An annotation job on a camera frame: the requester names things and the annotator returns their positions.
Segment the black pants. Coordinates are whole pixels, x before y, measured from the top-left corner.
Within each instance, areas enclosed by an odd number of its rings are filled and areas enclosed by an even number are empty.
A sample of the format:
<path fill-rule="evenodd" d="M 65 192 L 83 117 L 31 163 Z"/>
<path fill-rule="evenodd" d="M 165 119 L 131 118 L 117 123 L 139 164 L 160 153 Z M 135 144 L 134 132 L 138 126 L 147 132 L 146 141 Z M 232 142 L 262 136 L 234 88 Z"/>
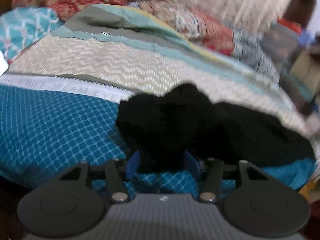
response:
<path fill-rule="evenodd" d="M 118 107 L 116 126 L 142 173 L 177 172 L 186 153 L 196 161 L 214 158 L 227 165 L 247 160 L 274 167 L 313 160 L 308 139 L 272 115 L 227 102 L 212 103 L 193 84 L 164 96 L 137 94 Z"/>

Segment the striped teal beige quilt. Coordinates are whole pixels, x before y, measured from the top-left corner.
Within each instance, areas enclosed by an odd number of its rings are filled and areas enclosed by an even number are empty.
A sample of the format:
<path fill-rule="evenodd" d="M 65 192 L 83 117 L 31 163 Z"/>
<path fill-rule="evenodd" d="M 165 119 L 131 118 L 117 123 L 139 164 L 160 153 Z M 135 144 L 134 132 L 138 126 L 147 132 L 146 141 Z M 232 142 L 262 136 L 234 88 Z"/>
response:
<path fill-rule="evenodd" d="M 277 117 L 308 135 L 303 117 L 279 87 L 279 74 L 261 74 L 231 57 L 188 41 L 154 16 L 131 7 L 97 4 L 76 13 L 22 52 L 12 74 L 97 79 L 162 95 L 190 81 L 213 102 L 227 101 Z"/>

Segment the cardboard box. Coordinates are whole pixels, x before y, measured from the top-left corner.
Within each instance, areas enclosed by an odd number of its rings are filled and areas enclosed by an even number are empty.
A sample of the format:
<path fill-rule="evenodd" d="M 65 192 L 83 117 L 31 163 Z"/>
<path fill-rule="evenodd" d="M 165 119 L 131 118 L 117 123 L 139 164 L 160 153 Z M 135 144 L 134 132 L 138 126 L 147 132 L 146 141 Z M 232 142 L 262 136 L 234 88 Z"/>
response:
<path fill-rule="evenodd" d="M 312 94 L 319 92 L 319 61 L 308 51 L 301 52 L 290 70 L 290 75 L 297 78 Z"/>

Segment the teal white patterned pillow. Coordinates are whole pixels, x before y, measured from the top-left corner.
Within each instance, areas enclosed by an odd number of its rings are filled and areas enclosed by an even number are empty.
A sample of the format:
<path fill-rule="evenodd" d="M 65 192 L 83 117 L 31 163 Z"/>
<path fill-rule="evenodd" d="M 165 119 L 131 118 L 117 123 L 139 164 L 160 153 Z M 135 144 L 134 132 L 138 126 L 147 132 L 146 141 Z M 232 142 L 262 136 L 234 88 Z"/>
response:
<path fill-rule="evenodd" d="M 1 51 L 11 62 L 29 45 L 63 25 L 51 8 L 17 7 L 1 15 Z"/>

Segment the red floral patchwork blanket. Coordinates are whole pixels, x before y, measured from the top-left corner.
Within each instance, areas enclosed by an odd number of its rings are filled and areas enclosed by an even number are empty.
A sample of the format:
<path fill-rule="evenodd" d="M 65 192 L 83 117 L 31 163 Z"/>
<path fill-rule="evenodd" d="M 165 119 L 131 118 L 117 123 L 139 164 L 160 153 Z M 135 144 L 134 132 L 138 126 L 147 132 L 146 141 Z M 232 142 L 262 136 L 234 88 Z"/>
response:
<path fill-rule="evenodd" d="M 258 73 L 278 82 L 280 74 L 263 52 L 255 36 L 221 21 L 204 10 L 177 0 L 12 0 L 12 7 L 49 7 L 62 21 L 90 5 L 124 5 L 147 12 L 184 35 L 188 40 L 231 56 Z"/>

